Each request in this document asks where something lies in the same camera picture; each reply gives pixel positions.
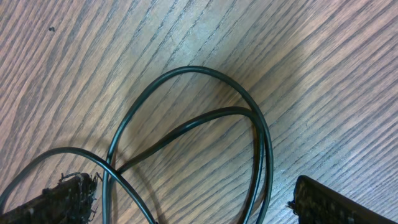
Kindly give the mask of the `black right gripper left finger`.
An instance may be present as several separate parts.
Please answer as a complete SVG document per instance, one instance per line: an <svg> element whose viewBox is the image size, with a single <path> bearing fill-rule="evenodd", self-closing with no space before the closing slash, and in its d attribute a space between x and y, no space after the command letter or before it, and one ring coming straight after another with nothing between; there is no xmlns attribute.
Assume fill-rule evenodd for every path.
<svg viewBox="0 0 398 224"><path fill-rule="evenodd" d="M1 224L87 224L93 221L96 189L102 178L75 172L63 175L57 186L1 215Z"/></svg>

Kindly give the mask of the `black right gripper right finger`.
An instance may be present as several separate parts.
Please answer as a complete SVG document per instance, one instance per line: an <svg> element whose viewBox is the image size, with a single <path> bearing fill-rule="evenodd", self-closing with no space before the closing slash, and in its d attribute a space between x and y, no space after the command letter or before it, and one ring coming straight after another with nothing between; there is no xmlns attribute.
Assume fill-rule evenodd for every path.
<svg viewBox="0 0 398 224"><path fill-rule="evenodd" d="M288 207L299 223L395 224L306 175L297 178Z"/></svg>

